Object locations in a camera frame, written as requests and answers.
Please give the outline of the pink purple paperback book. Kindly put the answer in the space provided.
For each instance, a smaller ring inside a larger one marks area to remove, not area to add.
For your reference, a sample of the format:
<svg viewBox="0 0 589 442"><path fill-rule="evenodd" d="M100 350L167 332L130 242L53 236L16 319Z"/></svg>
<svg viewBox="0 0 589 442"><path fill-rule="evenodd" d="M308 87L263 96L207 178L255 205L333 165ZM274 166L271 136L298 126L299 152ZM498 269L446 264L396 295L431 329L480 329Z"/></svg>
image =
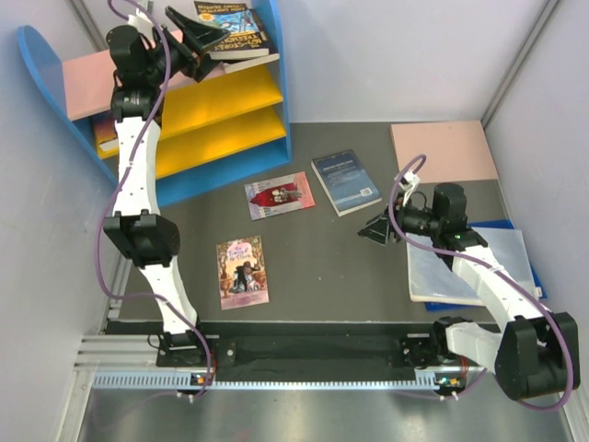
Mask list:
<svg viewBox="0 0 589 442"><path fill-rule="evenodd" d="M216 245L221 310L270 302L261 236Z"/></svg>

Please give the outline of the orange lantern cover paperback book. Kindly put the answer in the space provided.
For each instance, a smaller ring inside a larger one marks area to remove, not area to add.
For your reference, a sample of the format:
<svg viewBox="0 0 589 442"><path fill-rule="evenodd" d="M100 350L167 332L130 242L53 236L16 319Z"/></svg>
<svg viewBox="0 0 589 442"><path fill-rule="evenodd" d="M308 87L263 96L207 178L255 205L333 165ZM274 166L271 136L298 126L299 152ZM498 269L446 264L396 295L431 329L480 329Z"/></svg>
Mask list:
<svg viewBox="0 0 589 442"><path fill-rule="evenodd" d="M226 74L232 74L238 71L242 71L245 69L249 69L252 67L256 67L263 64L268 64L274 61L278 61L280 59L280 54L278 52L272 52L268 55L243 60L243 61L231 61L231 62L223 62L223 69Z"/></svg>

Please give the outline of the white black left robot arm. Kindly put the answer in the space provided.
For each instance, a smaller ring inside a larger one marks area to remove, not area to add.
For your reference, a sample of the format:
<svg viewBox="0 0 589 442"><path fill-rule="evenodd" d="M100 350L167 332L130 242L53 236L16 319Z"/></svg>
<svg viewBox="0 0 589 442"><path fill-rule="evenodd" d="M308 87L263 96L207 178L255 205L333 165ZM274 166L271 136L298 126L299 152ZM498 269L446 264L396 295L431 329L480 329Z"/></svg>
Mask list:
<svg viewBox="0 0 589 442"><path fill-rule="evenodd" d="M160 308L158 364L212 367L209 344L179 272L179 229L158 207L156 149L170 79L183 74L202 81L216 66L210 50L229 32L169 6L165 14L182 33L176 38L146 7L136 10L106 37L115 65L110 111L118 136L119 179L100 229L140 271L150 286L147 296Z"/></svg>

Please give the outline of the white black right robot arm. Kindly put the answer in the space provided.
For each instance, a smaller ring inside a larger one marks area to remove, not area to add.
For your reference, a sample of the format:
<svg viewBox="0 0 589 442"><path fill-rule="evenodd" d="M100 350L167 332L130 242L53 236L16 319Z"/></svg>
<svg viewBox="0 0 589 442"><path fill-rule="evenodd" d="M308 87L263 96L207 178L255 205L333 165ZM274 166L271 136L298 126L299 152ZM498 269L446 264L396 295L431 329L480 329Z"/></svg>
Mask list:
<svg viewBox="0 0 589 442"><path fill-rule="evenodd" d="M381 245L428 238L436 256L474 291L499 328L491 332L461 317L439 319L429 342L432 358L448 365L464 356L492 373L513 401L552 393L567 400L581 383L574 318L547 310L502 268L488 241L468 225L462 186L436 185L430 207L414 205L412 194L412 184L401 182L392 204L359 236Z"/></svg>

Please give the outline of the blue treehouse paperback book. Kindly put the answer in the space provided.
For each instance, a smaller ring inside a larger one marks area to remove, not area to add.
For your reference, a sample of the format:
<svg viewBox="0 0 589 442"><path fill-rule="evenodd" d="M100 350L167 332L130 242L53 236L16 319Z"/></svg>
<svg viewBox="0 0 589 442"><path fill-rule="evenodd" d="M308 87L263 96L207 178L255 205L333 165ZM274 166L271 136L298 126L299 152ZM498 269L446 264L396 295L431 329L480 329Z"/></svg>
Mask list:
<svg viewBox="0 0 589 442"><path fill-rule="evenodd" d="M229 36L209 52L216 61L234 62L267 56L271 43L255 11L246 4L193 2L196 16L204 24L227 30Z"/></svg>

